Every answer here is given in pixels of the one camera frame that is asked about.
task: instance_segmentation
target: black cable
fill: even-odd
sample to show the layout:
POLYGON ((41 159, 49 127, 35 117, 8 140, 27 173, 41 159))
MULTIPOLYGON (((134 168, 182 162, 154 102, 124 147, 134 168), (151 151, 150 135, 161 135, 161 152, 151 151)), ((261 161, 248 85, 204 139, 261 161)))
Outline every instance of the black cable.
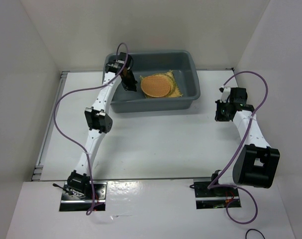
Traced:
POLYGON ((250 231, 259 232, 259 233, 262 235, 262 237, 263 237, 264 239, 266 239, 265 236, 264 236, 259 230, 257 230, 257 229, 249 229, 249 230, 246 232, 245 239, 247 239, 247 235, 248 235, 248 233, 249 233, 250 231))

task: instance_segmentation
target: metal base plate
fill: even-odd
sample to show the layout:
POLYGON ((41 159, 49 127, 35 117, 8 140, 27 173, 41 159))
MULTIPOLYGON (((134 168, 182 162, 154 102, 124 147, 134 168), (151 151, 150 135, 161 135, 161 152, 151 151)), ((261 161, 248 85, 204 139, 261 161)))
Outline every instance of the metal base plate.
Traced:
MULTIPOLYGON (((64 187, 68 188, 67 182, 65 182, 64 187)), ((95 200, 95 203, 98 205, 95 207, 94 211, 105 211, 107 182, 94 181, 94 187, 99 199, 99 201, 95 200)), ((62 191, 59 211, 86 211, 90 208, 91 203, 91 197, 85 197, 83 194, 77 192, 73 192, 73 195, 69 195, 65 191, 62 191)))
POLYGON ((240 199, 237 189, 215 188, 208 189, 210 178, 195 179, 190 186, 195 191, 196 209, 225 208, 227 200, 236 200, 229 205, 230 208, 240 208, 240 199))

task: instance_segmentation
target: white wall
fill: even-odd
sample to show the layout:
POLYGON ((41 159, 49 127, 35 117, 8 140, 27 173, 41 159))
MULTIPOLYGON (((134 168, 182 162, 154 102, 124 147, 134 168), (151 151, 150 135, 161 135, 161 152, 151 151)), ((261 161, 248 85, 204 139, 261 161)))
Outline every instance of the white wall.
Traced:
POLYGON ((18 0, 0 0, 0 238, 30 180, 59 71, 18 0))
MULTIPOLYGON (((279 188, 294 229, 302 239, 302 0, 271 0, 238 66, 267 80, 269 97, 258 122, 272 147, 281 153, 279 188)), ((264 96, 261 80, 237 77, 256 105, 264 96)))
POLYGON ((60 70, 101 70, 121 41, 188 50, 199 69, 235 67, 269 0, 21 2, 60 70))

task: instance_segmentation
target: wire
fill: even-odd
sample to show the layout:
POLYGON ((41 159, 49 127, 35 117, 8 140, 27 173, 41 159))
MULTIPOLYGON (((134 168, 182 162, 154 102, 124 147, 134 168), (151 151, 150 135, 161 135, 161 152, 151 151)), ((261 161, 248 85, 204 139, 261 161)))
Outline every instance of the wire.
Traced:
POLYGON ((217 184, 217 185, 216 185, 216 182, 219 180, 219 178, 226 172, 226 170, 227 170, 227 169, 231 166, 231 164, 234 162, 234 160, 235 160, 235 158, 237 157, 237 155, 238 155, 238 153, 239 153, 241 147, 243 146, 244 142, 246 141, 246 138, 247 138, 247 135, 248 135, 248 133, 249 133, 249 129, 250 129, 250 126, 251 126, 251 123, 252 123, 253 116, 254 116, 255 113, 258 111, 258 109, 264 104, 264 102, 266 101, 267 96, 268 96, 268 84, 267 84, 266 80, 265 80, 261 75, 259 75, 259 74, 256 73, 256 72, 253 72, 253 71, 241 71, 241 72, 238 72, 238 73, 234 74, 233 76, 231 76, 231 77, 224 83, 223 86, 225 86, 232 78, 238 76, 239 74, 243 74, 243 73, 250 73, 250 74, 253 74, 253 75, 258 76, 258 77, 264 82, 264 84, 265 84, 266 93, 265 93, 265 96, 264 96, 262 102, 257 106, 257 108, 256 108, 256 109, 253 111, 253 113, 251 114, 251 117, 250 117, 250 120, 249 120, 249 123, 248 123, 247 130, 246 130, 246 132, 245 132, 245 134, 244 134, 244 136, 243 136, 243 138, 242 138, 242 140, 241 140, 241 142, 240 142, 238 148, 236 149, 236 151, 235 151, 233 157, 231 158, 231 160, 229 161, 229 163, 225 166, 225 168, 218 174, 218 176, 217 176, 217 177, 209 184, 209 186, 207 187, 208 189, 219 188, 219 187, 231 187, 231 188, 237 188, 237 189, 240 189, 240 190, 245 191, 245 192, 251 197, 251 199, 252 199, 253 202, 254 202, 254 205, 255 205, 255 208, 256 208, 256 212, 255 212, 254 217, 253 217, 251 220, 247 221, 247 222, 239 222, 239 221, 235 220, 234 218, 232 218, 232 217, 230 216, 230 214, 229 214, 229 212, 228 212, 228 206, 229 206, 231 203, 237 201, 238 199, 232 200, 232 201, 229 202, 229 203, 227 204, 227 206, 226 206, 226 212, 227 212, 227 215, 229 216, 229 218, 230 218, 232 221, 234 221, 234 222, 236 222, 236 223, 238 223, 238 224, 242 224, 242 225, 244 225, 244 224, 249 224, 249 223, 253 222, 253 221, 256 219, 256 217, 257 217, 257 215, 258 215, 258 206, 257 206, 256 200, 255 200, 254 197, 251 195, 251 193, 249 193, 249 192, 248 192, 246 189, 244 189, 244 188, 238 187, 238 186, 236 186, 236 185, 229 185, 229 184, 217 184))
POLYGON ((58 107, 59 103, 61 102, 61 100, 62 100, 63 98, 65 98, 66 96, 68 96, 68 95, 70 95, 70 94, 72 94, 72 93, 80 92, 80 91, 90 91, 90 90, 101 89, 101 88, 106 87, 107 85, 111 84, 111 83, 112 83, 112 82, 113 82, 113 81, 114 81, 114 80, 122 73, 122 71, 123 71, 123 69, 124 69, 124 67, 125 67, 125 65, 126 65, 126 63, 127 63, 128 52, 129 52, 129 51, 128 51, 127 45, 126 45, 124 42, 122 42, 122 43, 120 43, 120 44, 118 45, 118 47, 117 47, 117 49, 116 49, 116 56, 118 56, 118 51, 119 51, 119 48, 120 48, 121 45, 124 45, 125 48, 126 48, 126 57, 125 57, 124 65, 123 65, 122 68, 119 70, 119 72, 118 72, 118 73, 117 73, 117 74, 116 74, 109 82, 107 82, 107 83, 104 84, 104 85, 97 86, 97 87, 91 87, 91 88, 78 89, 78 90, 70 91, 70 92, 64 94, 64 95, 57 101, 57 103, 56 103, 56 105, 55 105, 55 108, 54 108, 54 113, 53 113, 53 122, 54 122, 55 127, 56 127, 56 129, 58 130, 58 132, 59 132, 64 138, 66 138, 66 139, 70 140, 71 142, 75 143, 76 145, 78 145, 78 146, 85 152, 85 154, 86 154, 86 156, 87 156, 88 168, 89 168, 89 175, 90 175, 90 181, 91 181, 91 188, 92 188, 92 203, 91 203, 91 207, 90 207, 90 208, 87 210, 87 212, 86 212, 86 215, 87 215, 87 216, 89 216, 89 215, 92 213, 92 211, 93 211, 93 209, 94 209, 94 207, 95 207, 95 188, 94 188, 94 183, 93 183, 93 178, 92 178, 92 170, 91 170, 91 165, 90 165, 89 154, 88 154, 88 151, 86 150, 86 148, 85 148, 82 144, 80 144, 79 142, 77 142, 77 141, 75 141, 74 139, 70 138, 69 136, 65 135, 65 134, 60 130, 60 128, 58 127, 57 121, 56 121, 56 117, 57 117, 57 116, 56 116, 57 107, 58 107))
POLYGON ((262 237, 263 237, 264 239, 266 239, 265 236, 261 233, 261 231, 259 231, 259 230, 257 230, 257 229, 249 229, 249 230, 246 232, 245 239, 247 239, 247 235, 248 235, 248 233, 249 233, 250 231, 259 232, 259 233, 262 235, 262 237))

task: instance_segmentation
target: black bracket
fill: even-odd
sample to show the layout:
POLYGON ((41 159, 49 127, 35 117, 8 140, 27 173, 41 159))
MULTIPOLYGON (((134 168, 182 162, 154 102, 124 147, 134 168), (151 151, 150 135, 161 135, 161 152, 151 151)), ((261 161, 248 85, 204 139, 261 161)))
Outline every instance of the black bracket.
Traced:
POLYGON ((111 117, 103 110, 97 111, 91 108, 85 109, 85 116, 89 129, 99 130, 99 133, 110 132, 113 124, 111 117))
MULTIPOLYGON (((121 52, 117 59, 115 60, 110 60, 106 66, 105 66, 105 72, 113 72, 117 74, 120 69, 123 67, 124 62, 126 58, 126 53, 121 52)), ((136 84, 137 81, 134 78, 133 72, 132 72, 132 66, 130 66, 131 62, 133 63, 133 58, 132 56, 128 55, 127 56, 127 62, 126 65, 124 66, 123 71, 121 72, 120 76, 122 79, 122 86, 126 91, 137 91, 136 89, 136 84)))
POLYGON ((245 145, 234 165, 232 177, 238 185, 270 188, 275 177, 280 153, 275 148, 245 145), (263 166, 255 165, 259 159, 263 166))
POLYGON ((85 173, 81 175, 74 170, 68 177, 67 184, 70 189, 83 193, 85 196, 92 194, 90 190, 90 177, 85 173))
POLYGON ((230 95, 226 103, 215 101, 217 104, 215 120, 231 121, 234 119, 237 111, 251 111, 255 109, 252 105, 247 104, 247 92, 245 88, 234 87, 230 89, 230 95))

